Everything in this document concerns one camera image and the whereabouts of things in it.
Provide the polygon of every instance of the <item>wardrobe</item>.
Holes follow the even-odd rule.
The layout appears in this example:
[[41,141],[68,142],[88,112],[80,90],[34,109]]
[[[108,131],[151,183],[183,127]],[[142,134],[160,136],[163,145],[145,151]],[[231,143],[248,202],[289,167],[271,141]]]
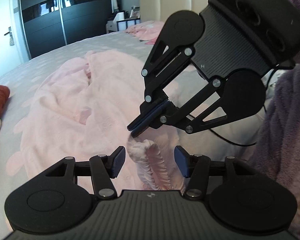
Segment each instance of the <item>wardrobe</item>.
[[112,0],[20,0],[31,58],[106,33]]

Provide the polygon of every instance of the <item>bed headboard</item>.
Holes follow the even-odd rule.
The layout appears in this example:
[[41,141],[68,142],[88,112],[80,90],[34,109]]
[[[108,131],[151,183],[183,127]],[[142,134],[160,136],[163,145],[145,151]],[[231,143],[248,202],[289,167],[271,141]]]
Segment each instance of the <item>bed headboard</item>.
[[201,12],[208,5],[208,0],[140,0],[142,22],[163,21],[180,10]]

